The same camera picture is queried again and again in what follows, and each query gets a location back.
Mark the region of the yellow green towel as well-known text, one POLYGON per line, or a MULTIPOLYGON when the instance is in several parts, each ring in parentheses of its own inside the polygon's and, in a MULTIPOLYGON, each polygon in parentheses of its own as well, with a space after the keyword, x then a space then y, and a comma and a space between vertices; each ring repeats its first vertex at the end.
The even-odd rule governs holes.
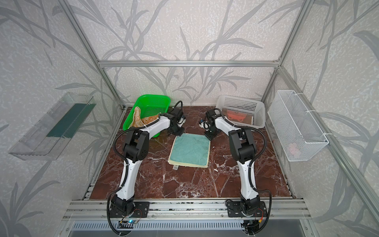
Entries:
POLYGON ((211 141, 205 135, 184 133, 174 139, 168 163, 173 166, 208 168, 211 141))

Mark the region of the pink brown bear towel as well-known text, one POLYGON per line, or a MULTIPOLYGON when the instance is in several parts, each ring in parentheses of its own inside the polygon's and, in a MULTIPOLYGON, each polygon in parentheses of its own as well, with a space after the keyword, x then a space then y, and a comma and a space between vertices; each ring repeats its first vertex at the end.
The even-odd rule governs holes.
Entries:
POLYGON ((223 109, 222 113, 225 117, 227 117, 229 120, 231 120, 234 123, 243 123, 247 125, 253 124, 253 116, 250 114, 236 112, 229 109, 223 109))

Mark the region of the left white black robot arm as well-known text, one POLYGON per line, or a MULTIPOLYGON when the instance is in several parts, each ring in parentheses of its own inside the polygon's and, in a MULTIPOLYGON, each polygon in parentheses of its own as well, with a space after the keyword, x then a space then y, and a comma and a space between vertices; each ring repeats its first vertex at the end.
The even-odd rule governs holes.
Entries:
POLYGON ((134 209, 135 182, 139 167, 149 153, 150 139, 163 130, 181 136, 186 117, 182 107, 173 107, 168 112, 142 118, 141 109, 134 109, 131 127, 123 131, 124 147, 120 153, 116 146, 113 150, 123 159, 124 166, 119 187, 109 196, 111 209, 118 209, 127 215, 134 209))

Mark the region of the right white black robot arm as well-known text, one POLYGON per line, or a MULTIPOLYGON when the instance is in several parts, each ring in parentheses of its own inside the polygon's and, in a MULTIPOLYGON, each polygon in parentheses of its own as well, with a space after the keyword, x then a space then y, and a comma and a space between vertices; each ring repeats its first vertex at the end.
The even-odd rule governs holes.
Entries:
POLYGON ((231 155, 237 162, 240 173, 241 210, 249 215, 260 204, 259 194, 254 190, 252 165, 256 158, 257 146, 252 131, 232 123, 222 114, 216 113, 215 109, 205 113, 205 119, 199 122, 199 126, 205 129, 204 135, 209 140, 213 140, 220 132, 228 136, 231 155))

